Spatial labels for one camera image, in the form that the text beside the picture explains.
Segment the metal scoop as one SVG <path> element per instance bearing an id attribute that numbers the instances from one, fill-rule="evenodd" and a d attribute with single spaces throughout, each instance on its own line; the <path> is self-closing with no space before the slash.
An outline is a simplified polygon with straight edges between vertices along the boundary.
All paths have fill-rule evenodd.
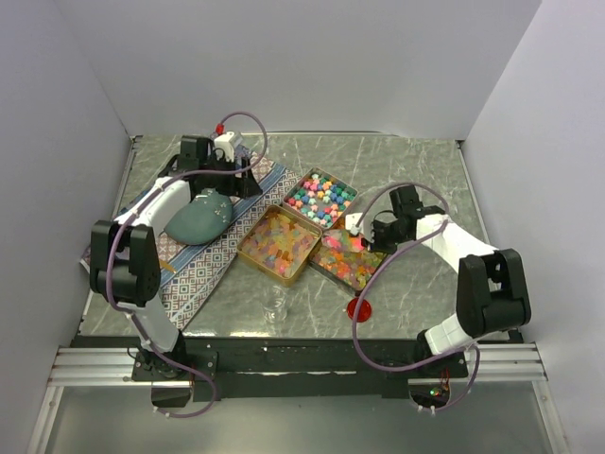
<path id="1" fill-rule="evenodd" d="M 362 235 L 354 236 L 345 229 L 325 231 L 321 244 L 339 253 L 361 253 L 371 249 L 370 243 Z"/>

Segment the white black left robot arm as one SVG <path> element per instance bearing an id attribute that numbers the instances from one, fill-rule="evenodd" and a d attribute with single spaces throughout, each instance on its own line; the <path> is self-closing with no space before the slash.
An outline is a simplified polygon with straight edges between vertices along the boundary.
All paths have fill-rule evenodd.
<path id="1" fill-rule="evenodd" d="M 135 326 L 142 347 L 157 354 L 154 368 L 164 378 L 185 374 L 188 356 L 178 350 L 182 333 L 165 313 L 156 238 L 171 219 L 203 190 L 245 199 L 261 194 L 251 158 L 235 131 L 210 137 L 184 136 L 181 149 L 153 186 L 126 213 L 92 228 L 90 287 Z"/>

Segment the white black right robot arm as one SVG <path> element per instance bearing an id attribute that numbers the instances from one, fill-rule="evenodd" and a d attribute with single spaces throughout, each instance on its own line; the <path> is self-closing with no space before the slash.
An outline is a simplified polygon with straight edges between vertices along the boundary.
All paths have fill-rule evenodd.
<path id="1" fill-rule="evenodd" d="M 498 331 L 529 323 L 531 307 L 521 255 L 499 250 L 459 227 L 444 206 L 424 205 L 416 188 L 389 191 L 390 222 L 371 222 L 372 250 L 394 254 L 406 245 L 423 245 L 458 276 L 455 312 L 417 336 L 414 366 L 435 376 L 447 364 L 446 352 Z"/>

